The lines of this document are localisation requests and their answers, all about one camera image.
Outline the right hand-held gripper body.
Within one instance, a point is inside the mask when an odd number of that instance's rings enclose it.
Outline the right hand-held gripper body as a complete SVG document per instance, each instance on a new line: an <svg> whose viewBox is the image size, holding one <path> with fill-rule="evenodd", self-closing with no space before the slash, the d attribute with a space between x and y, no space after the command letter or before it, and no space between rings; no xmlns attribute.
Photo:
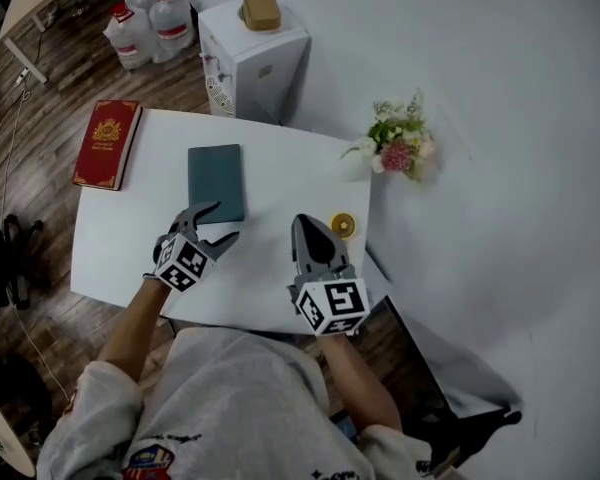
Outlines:
<svg viewBox="0 0 600 480"><path fill-rule="evenodd" d="M370 315L366 284L355 267L297 262L296 269L291 302L313 335L355 334Z"/></svg>

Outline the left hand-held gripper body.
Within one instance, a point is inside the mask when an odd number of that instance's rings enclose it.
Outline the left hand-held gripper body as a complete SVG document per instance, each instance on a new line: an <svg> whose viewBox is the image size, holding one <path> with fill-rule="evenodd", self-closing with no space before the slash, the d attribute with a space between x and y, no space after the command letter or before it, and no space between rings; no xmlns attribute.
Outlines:
<svg viewBox="0 0 600 480"><path fill-rule="evenodd" d="M211 243L194 240L172 226L154 248L155 268L152 278L178 292L186 292L204 281L214 268Z"/></svg>

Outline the grey notebook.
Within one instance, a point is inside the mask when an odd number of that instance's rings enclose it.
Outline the grey notebook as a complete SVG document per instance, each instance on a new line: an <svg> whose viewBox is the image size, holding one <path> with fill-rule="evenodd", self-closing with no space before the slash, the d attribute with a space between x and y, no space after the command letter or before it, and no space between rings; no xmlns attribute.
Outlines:
<svg viewBox="0 0 600 480"><path fill-rule="evenodd" d="M219 202L199 224L241 222L245 219L242 150L239 144L188 150L189 205Z"/></svg>

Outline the person's right forearm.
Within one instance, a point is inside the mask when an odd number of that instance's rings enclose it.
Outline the person's right forearm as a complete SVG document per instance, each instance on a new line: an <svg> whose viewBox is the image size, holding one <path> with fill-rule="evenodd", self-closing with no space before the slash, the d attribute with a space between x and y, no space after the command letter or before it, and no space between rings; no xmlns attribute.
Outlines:
<svg viewBox="0 0 600 480"><path fill-rule="evenodd" d="M401 432L401 417L393 397L348 337L319 336L317 342L356 430L362 433L371 426L383 426Z"/></svg>

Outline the person's left forearm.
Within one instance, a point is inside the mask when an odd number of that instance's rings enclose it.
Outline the person's left forearm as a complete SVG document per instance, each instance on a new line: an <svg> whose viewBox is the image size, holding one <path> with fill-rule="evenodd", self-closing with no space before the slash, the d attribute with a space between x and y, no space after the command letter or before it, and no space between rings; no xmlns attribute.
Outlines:
<svg viewBox="0 0 600 480"><path fill-rule="evenodd" d="M98 360L112 364L133 381L141 378L161 310L171 292L163 282L146 278L122 312Z"/></svg>

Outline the yellow green handheld fan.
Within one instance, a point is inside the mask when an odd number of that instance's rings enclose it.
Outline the yellow green handheld fan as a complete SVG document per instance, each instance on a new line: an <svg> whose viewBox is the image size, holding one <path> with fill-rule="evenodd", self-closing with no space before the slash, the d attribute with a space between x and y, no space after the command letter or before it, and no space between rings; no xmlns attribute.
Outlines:
<svg viewBox="0 0 600 480"><path fill-rule="evenodd" d="M351 214L340 212L331 218L330 229L337 237L347 241L355 236L357 223Z"/></svg>

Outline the white table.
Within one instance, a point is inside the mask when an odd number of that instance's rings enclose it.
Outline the white table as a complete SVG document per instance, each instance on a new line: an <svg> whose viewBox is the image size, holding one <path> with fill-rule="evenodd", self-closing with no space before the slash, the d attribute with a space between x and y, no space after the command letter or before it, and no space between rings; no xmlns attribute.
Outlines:
<svg viewBox="0 0 600 480"><path fill-rule="evenodd" d="M138 125L118 191L85 188L75 225L71 288L117 306L130 303L152 251L188 204L187 154L194 147L237 144L242 151L246 217L203 225L214 241L237 232L238 241L210 276L185 293L173 292L164 314L177 320L306 334L291 303L296 268L291 225L300 213L329 222L339 213L357 225L347 249L364 261L371 173L347 142L293 128L236 118L146 110Z"/></svg>

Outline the red hardcover book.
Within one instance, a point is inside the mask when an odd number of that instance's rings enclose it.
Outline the red hardcover book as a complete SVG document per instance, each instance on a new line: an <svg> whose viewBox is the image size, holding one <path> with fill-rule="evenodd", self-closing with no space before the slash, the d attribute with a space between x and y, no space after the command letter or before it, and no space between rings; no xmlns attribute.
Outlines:
<svg viewBox="0 0 600 480"><path fill-rule="evenodd" d="M74 168L74 185L118 191L142 115L137 101L99 100Z"/></svg>

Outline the flower bouquet in white vase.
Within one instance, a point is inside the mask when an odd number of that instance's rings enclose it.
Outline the flower bouquet in white vase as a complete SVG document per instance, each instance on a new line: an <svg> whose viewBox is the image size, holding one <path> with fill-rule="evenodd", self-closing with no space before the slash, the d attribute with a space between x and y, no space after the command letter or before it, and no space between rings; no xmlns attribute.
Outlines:
<svg viewBox="0 0 600 480"><path fill-rule="evenodd" d="M424 93L417 88L408 102L376 100L373 121L339 160L357 160L376 174L401 174L423 183L434 169L438 152L424 110Z"/></svg>

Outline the person's grey sweatshirt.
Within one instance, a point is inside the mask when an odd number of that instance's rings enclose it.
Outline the person's grey sweatshirt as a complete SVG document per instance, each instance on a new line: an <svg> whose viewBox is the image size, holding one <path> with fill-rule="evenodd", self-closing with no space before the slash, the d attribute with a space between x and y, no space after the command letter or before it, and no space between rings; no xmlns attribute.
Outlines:
<svg viewBox="0 0 600 480"><path fill-rule="evenodd" d="M39 480L420 480L425 442L374 425L350 441L328 417L316 361L222 328L181 331L152 394L111 363L80 376Z"/></svg>

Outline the white water dispenser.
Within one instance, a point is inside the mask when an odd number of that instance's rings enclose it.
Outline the white water dispenser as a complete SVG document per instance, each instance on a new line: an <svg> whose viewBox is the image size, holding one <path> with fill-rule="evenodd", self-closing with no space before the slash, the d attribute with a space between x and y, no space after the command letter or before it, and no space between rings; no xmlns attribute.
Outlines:
<svg viewBox="0 0 600 480"><path fill-rule="evenodd" d="M309 35L284 5L279 28L252 31L239 17L241 6L241 0L232 0L198 14L210 110L277 124Z"/></svg>

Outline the group of clear water jugs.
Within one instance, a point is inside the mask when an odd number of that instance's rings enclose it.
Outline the group of clear water jugs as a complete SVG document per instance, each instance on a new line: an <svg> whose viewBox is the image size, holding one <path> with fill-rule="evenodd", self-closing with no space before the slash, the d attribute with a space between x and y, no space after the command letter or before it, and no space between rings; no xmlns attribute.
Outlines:
<svg viewBox="0 0 600 480"><path fill-rule="evenodd" d="M125 0L111 9L103 34L129 71L168 62L197 37L190 0Z"/></svg>

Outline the black round chair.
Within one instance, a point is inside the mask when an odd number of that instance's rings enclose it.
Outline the black round chair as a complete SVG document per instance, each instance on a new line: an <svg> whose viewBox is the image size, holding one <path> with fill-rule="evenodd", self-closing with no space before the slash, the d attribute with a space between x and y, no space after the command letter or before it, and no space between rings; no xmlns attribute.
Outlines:
<svg viewBox="0 0 600 480"><path fill-rule="evenodd" d="M26 358L17 353L0 356L0 406L21 400L38 416L52 411L52 398L47 386Z"/></svg>

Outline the tan lidded box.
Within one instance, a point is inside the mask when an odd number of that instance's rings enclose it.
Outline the tan lidded box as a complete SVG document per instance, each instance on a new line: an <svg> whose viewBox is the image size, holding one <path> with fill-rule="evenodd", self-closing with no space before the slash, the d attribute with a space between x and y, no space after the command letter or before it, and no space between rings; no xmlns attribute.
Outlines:
<svg viewBox="0 0 600 480"><path fill-rule="evenodd" d="M282 21L277 0L243 0L239 17L252 31L277 30Z"/></svg>

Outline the round beige table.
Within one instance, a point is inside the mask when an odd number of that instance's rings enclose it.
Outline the round beige table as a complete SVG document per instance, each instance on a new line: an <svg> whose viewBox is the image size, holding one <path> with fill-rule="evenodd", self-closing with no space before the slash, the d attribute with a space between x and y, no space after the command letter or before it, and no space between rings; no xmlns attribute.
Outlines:
<svg viewBox="0 0 600 480"><path fill-rule="evenodd" d="M0 458L28 478L36 477L36 467L18 436L0 410Z"/></svg>

